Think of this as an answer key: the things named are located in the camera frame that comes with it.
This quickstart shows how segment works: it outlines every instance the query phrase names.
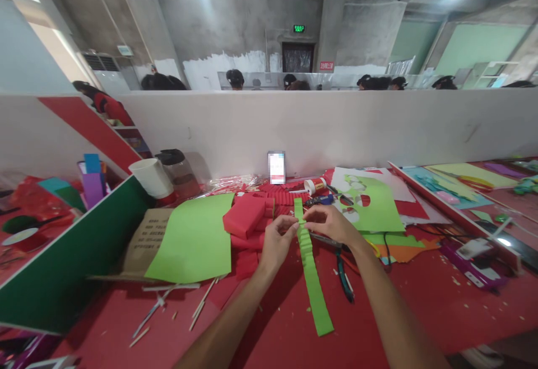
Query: red shirt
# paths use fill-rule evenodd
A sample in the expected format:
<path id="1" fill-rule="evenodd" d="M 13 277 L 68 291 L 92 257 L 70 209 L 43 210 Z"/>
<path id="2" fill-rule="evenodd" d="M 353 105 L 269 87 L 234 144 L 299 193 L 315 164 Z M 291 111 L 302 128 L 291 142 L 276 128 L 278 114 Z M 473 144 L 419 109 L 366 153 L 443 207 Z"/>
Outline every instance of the red shirt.
<path id="1" fill-rule="evenodd" d="M 97 111 L 100 113 L 107 113 L 110 119 L 118 119 L 125 126 L 135 126 L 133 120 L 123 108 L 123 104 L 114 100 L 109 95 L 97 93 L 94 98 L 94 103 Z"/>

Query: smartphone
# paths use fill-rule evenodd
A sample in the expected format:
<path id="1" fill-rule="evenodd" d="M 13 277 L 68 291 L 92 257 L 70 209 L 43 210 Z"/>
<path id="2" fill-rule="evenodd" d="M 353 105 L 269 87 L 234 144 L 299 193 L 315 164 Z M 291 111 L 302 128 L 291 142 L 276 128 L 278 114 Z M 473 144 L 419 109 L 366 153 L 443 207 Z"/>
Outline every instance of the smartphone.
<path id="1" fill-rule="evenodd" d="M 267 152 L 269 163 L 269 182 L 271 184 L 286 183 L 286 153 L 283 150 L 270 150 Z"/>

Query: forearm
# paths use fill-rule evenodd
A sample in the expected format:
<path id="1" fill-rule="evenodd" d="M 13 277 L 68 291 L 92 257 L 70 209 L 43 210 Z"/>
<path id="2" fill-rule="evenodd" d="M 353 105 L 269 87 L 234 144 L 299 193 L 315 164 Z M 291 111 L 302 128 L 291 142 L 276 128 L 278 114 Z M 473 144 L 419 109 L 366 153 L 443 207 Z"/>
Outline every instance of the forearm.
<path id="1" fill-rule="evenodd" d="M 275 274 L 260 265 L 241 294 L 192 344 L 175 369 L 227 368 Z"/>
<path id="2" fill-rule="evenodd" d="M 350 246 L 391 368 L 449 368 L 364 239 Z"/>

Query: red sign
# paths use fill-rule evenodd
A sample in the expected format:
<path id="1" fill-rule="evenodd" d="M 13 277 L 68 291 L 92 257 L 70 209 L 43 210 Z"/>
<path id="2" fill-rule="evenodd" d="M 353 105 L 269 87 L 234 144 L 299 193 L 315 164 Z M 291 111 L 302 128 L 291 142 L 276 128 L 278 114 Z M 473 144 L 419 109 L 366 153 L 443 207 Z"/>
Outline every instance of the red sign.
<path id="1" fill-rule="evenodd" d="M 335 68 L 334 62 L 320 62 L 319 70 L 333 70 Z"/>

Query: door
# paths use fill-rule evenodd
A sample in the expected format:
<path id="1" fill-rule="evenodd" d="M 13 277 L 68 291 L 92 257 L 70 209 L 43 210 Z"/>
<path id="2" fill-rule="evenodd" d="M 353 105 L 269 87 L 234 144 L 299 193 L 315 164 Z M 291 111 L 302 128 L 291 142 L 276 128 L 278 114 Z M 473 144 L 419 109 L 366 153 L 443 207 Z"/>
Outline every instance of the door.
<path id="1" fill-rule="evenodd" d="M 283 73 L 312 73 L 314 44 L 282 43 Z"/>

